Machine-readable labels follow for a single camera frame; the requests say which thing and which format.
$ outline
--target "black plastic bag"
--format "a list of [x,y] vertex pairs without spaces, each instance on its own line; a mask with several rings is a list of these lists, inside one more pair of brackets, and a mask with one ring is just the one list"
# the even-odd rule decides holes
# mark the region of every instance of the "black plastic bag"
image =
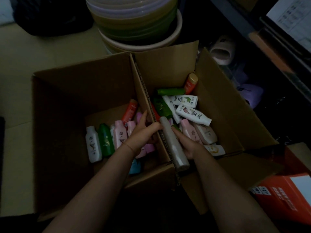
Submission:
[[85,0],[10,0],[15,22],[36,36],[85,31],[93,19]]

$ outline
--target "human arm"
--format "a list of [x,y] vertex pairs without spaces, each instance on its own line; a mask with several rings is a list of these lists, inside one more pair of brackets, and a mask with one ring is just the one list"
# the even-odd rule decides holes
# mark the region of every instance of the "human arm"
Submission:
[[162,128],[156,122],[146,127],[145,112],[132,135],[109,158],[100,171],[65,206],[44,233],[98,232],[115,204],[137,152],[153,133]]
[[220,232],[279,232],[251,195],[204,148],[173,128],[199,172],[208,206]]

